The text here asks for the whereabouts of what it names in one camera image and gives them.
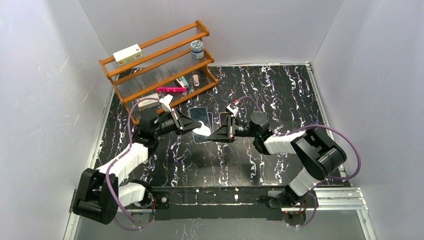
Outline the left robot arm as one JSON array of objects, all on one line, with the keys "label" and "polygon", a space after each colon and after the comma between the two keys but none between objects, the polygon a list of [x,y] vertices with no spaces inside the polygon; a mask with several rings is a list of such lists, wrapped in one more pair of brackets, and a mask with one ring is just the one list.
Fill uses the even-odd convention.
[{"label": "left robot arm", "polygon": [[203,122],[188,117],[176,107],[160,114],[153,108],[142,111],[138,125],[128,127],[128,146],[106,164],[82,172],[72,212],[104,225],[111,222],[119,225],[116,215],[121,210],[133,224],[127,227],[128,231],[143,229],[126,207],[144,200],[149,185],[141,180],[125,185],[122,182],[135,168],[149,161],[159,145],[160,136],[171,132],[184,135],[203,126]]}]

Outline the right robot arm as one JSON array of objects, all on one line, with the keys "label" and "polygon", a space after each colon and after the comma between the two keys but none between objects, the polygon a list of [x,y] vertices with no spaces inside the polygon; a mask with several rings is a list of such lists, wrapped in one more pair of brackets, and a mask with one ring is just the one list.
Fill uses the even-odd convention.
[{"label": "right robot arm", "polygon": [[294,154],[302,170],[278,194],[261,196],[260,201],[274,201],[293,206],[305,199],[307,193],[329,177],[346,160],[345,151],[327,134],[326,126],[313,125],[286,135],[275,134],[267,115],[254,111],[249,122],[238,120],[234,104],[227,107],[223,124],[208,136],[208,140],[232,143],[237,137],[252,137],[255,149],[264,155]]}]

